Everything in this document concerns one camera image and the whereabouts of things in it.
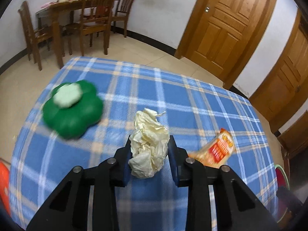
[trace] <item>blue plaid tablecloth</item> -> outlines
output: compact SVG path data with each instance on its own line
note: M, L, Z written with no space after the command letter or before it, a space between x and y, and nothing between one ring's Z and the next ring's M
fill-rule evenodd
M50 91L62 82L85 79L104 100L101 121L79 140L63 140L42 121ZM248 100L211 84L157 68L99 58L72 58L52 79L29 113L18 136L10 169L10 207L26 228L35 212L72 169L97 166L113 157L133 131L136 111L166 111L158 117L179 147L199 150L220 128L228 130L236 151L227 164L274 215L277 178L268 142ZM187 188L177 188L168 159L153 178L131 177L116 189L120 230L185 230ZM210 188L212 227L217 229ZM89 213L88 229L91 229Z

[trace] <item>beige floor tile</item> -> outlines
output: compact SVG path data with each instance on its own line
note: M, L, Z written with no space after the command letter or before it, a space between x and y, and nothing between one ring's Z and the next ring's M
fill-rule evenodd
M33 60L24 56L0 75L0 157L11 155L19 131L42 90L59 71L42 59L39 71Z
M147 65L148 63L150 63L148 59L145 59L133 52L130 52L127 49L120 48L113 44L109 45L108 55L106 55L104 58L111 60L118 60L118 61L126 61L142 65Z
M51 43L50 47L51 47L50 51L47 51L47 49L44 48L44 50L42 52L40 52L41 58L45 59L48 62L49 65L52 65L54 67L58 67L57 58L54 54L52 43ZM62 58L63 64L67 63L73 57L81 56L78 38L73 38L73 40L72 40L72 49L73 49L72 55L69 55L69 53L68 53L68 46L67 46L67 38L66 37L64 37L64 49L65 49L65 57Z
M194 63L193 61L187 59L186 57L182 57L181 61L185 62L186 64L188 64L189 66L194 67L195 69L199 68L200 66L196 63Z
M209 71L205 70L202 67L199 67L195 71L195 73L193 73L192 78L213 84L220 88L222 88L222 86L224 85L224 83L221 80L219 80L216 76L214 76L213 74L211 74Z
M130 37L124 38L124 36L120 34L111 33L110 43L127 49L130 52L133 52L141 56L142 58L149 60L150 62L168 55L166 52L154 48L146 43L143 43Z
M187 64L171 55L163 56L162 58L149 63L147 66L160 68L186 76L191 76L197 70L197 67Z
M277 137L271 132L269 122L256 109L255 111L260 119L261 125L266 135L274 164L279 164L280 166L284 167L283 158L281 155L280 142L278 141Z

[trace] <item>crumpled tissue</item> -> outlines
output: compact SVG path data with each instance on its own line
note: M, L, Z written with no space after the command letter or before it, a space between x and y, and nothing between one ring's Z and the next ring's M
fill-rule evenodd
M161 170L168 152L169 132L156 117L156 111L145 108L137 111L133 134L130 135L133 158L128 161L131 174L138 178L150 178Z

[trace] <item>door frame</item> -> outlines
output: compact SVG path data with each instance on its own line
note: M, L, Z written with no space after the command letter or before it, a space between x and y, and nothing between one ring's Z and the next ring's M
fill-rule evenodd
M301 23L301 12L299 9L297 9L297 14L295 18L295 22L291 31L291 34L289 36L289 39L287 41L287 44L285 45L280 57L278 58L275 66L272 68L272 70L268 73L264 81L261 83L261 85L257 88L257 90L252 94L252 96L249 98L249 101L252 105L254 105L254 102L258 99L259 95L262 93L264 89L266 89L270 82L272 81L272 78L277 74L278 70L281 68L283 60L286 55L288 54L293 41L296 37L296 32L299 28L299 24ZM280 127L283 126L296 112L299 110L299 108L303 105L303 103L306 101L308 96L308 78L304 80L302 85L300 86L300 90L298 93L295 94L295 96L292 97L292 99L289 101L288 104L286 104L279 113L274 116L273 119L269 121L269 126L272 133L275 133Z
M204 13L204 9L206 8L207 3L208 0L196 0L195 6L192 10L184 34L181 38L180 44L174 54L175 58L180 59L183 55L185 55L185 52L187 51L188 46L193 38L195 29L197 28L198 23L200 22L200 19ZM232 87L236 78L240 75L245 65L248 63L250 57L254 53L255 49L257 48L262 36L264 35L269 20L272 16L275 4L276 0L267 0L263 13L260 17L260 20L250 40L248 41L247 46L245 47L242 55L239 57L234 67L231 69L227 79L223 81L224 82L223 87L225 89L230 89Z

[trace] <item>snack wrapper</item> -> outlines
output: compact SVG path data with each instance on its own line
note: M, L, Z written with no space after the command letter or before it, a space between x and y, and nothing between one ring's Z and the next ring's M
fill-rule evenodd
M198 152L189 153L188 156L200 161L204 166L219 168L225 164L233 151L233 138L227 130L222 128L213 141L203 146Z

